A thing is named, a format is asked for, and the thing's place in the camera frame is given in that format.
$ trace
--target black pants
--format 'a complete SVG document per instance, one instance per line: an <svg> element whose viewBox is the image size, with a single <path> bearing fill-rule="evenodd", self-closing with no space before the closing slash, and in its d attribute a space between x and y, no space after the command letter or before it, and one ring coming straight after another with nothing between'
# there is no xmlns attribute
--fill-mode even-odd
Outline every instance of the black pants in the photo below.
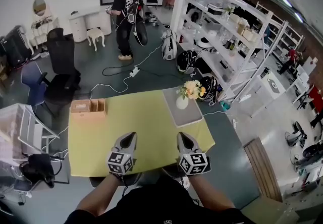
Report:
<svg viewBox="0 0 323 224"><path fill-rule="evenodd" d="M315 127L316 124L320 122L322 119L323 119L323 110L315 117L315 119L311 122L311 125Z"/></svg>
<svg viewBox="0 0 323 224"><path fill-rule="evenodd" d="M132 55L129 44L129 37L132 26L133 25L131 23L129 23L127 20L124 20L117 29L117 43L120 49L120 53L123 56Z"/></svg>
<svg viewBox="0 0 323 224"><path fill-rule="evenodd" d="M281 69L278 71L279 74L282 74L282 73L286 72L286 70L288 69L288 67L290 67L291 65L293 65L293 61L288 60L287 62L285 62L283 64L283 66L281 67Z"/></svg>

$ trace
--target white vase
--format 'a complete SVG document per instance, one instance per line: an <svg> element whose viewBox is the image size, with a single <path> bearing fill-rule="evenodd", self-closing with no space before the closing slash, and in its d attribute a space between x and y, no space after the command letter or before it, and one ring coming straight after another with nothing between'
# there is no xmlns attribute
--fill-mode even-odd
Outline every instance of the white vase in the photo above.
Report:
<svg viewBox="0 0 323 224"><path fill-rule="evenodd" d="M185 109L188 105L188 97L179 96L176 99L176 106L178 109Z"/></svg>

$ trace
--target yellow table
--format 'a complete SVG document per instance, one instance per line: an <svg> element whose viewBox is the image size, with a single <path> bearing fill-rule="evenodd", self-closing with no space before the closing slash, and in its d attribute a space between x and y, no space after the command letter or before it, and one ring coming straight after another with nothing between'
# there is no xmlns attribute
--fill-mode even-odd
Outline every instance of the yellow table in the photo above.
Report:
<svg viewBox="0 0 323 224"><path fill-rule="evenodd" d="M179 156L176 136L180 131L193 136L203 151L215 144L204 119L176 128L161 90L110 97L106 102L107 116L104 119L69 119L72 176L106 176L106 156L115 141L128 132L138 134L137 161L130 173L175 163Z"/></svg>

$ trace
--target speaker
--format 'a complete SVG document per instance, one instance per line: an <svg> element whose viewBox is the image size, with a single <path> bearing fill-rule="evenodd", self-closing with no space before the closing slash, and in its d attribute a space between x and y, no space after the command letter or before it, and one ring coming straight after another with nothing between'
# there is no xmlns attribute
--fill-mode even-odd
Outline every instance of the speaker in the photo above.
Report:
<svg viewBox="0 0 323 224"><path fill-rule="evenodd" d="M0 40L8 64L12 68L20 67L31 57L31 51L27 48L24 38L23 28L16 26Z"/></svg>

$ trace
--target red object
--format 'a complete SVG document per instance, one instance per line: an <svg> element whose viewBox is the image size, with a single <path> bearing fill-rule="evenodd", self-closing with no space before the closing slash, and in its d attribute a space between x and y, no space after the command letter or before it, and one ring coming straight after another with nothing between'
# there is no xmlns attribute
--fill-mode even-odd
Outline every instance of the red object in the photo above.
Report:
<svg viewBox="0 0 323 224"><path fill-rule="evenodd" d="M296 52L294 49L290 49L288 52L288 56L290 57L289 60L293 61L294 60L294 56L295 56Z"/></svg>
<svg viewBox="0 0 323 224"><path fill-rule="evenodd" d="M323 109L323 100L322 95L318 94L318 89L314 86L309 93L309 96L313 98L312 103L314 104L315 109L318 112L321 112Z"/></svg>

